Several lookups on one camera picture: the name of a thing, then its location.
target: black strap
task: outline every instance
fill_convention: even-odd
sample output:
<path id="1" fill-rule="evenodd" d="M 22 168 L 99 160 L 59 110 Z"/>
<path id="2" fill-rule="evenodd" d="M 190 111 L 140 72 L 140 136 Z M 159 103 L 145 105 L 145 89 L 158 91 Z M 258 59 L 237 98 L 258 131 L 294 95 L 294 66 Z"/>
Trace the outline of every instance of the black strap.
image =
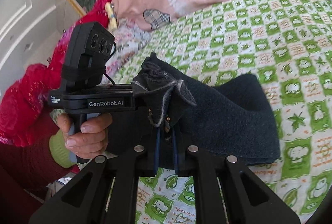
<path id="1" fill-rule="evenodd" d="M 72 66 L 62 66 L 61 78 L 67 81 L 82 81 L 87 80 L 94 76 L 99 76 L 106 73 L 106 67 L 93 68 L 93 67 L 83 67 L 74 68 Z"/>

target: silver bolt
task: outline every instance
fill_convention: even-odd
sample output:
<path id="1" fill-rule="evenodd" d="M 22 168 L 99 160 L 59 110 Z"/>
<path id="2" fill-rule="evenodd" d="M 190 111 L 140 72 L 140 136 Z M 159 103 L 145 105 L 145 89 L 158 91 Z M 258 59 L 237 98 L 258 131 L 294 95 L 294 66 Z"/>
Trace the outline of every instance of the silver bolt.
<path id="1" fill-rule="evenodd" d="M 190 145 L 188 146 L 188 151 L 195 153 L 198 151 L 198 147 L 196 145 Z"/>
<path id="2" fill-rule="evenodd" d="M 234 156 L 234 155 L 229 155 L 229 156 L 227 157 L 227 160 L 228 160 L 228 162 L 236 163 L 236 162 L 237 162 L 237 157 Z"/>
<path id="3" fill-rule="evenodd" d="M 95 162 L 98 164 L 104 163 L 106 158 L 103 155 L 99 155 L 95 158 Z"/>
<path id="4" fill-rule="evenodd" d="M 136 145 L 134 150 L 136 152 L 143 152 L 145 150 L 144 146 L 143 145 Z"/>

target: camera lens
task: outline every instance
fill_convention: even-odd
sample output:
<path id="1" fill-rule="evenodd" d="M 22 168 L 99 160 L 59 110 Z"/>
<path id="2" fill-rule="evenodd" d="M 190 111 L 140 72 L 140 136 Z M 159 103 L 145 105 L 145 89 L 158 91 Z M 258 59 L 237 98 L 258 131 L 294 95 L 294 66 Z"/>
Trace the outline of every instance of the camera lens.
<path id="1" fill-rule="evenodd" d="M 111 53 L 111 49 L 112 49 L 112 45 L 109 44 L 109 45 L 107 46 L 107 50 L 106 50 L 107 54 L 110 54 L 110 53 Z"/>
<path id="2" fill-rule="evenodd" d="M 106 45 L 107 45 L 107 43 L 106 43 L 106 39 L 102 39 L 102 40 L 100 41 L 100 45 L 99 45 L 99 51 L 100 51 L 101 53 L 105 50 Z"/>
<path id="3" fill-rule="evenodd" d="M 91 40 L 91 47 L 96 47 L 97 46 L 97 44 L 98 44 L 98 35 L 94 35 L 93 37 L 92 37 L 92 40 Z"/>

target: green checkered bed sheet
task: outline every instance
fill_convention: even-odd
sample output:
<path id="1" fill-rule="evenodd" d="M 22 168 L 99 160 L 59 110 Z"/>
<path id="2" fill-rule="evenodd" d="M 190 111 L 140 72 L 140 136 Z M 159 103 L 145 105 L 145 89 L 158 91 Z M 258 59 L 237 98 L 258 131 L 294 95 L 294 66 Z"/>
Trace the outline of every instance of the green checkered bed sheet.
<path id="1" fill-rule="evenodd" d="M 130 83 L 152 51 L 210 86 L 255 74 L 275 114 L 281 157 L 251 169 L 304 223 L 332 184 L 331 19 L 331 0 L 215 4 L 155 31 L 114 80 Z M 194 223 L 194 192 L 192 178 L 172 170 L 140 178 L 137 223 Z"/>

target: person's right hand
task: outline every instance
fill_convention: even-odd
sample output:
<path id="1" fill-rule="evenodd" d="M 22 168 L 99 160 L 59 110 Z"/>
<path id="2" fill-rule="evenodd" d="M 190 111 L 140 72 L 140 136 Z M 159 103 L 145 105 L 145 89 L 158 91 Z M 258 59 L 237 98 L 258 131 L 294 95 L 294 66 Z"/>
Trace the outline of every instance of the person's right hand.
<path id="1" fill-rule="evenodd" d="M 105 151 L 108 145 L 107 127 L 111 123 L 112 116 L 109 113 L 103 113 L 84 122 L 81 125 L 81 132 L 69 136 L 72 121 L 68 114 L 61 114 L 57 120 L 67 149 L 83 159 L 93 159 Z"/>

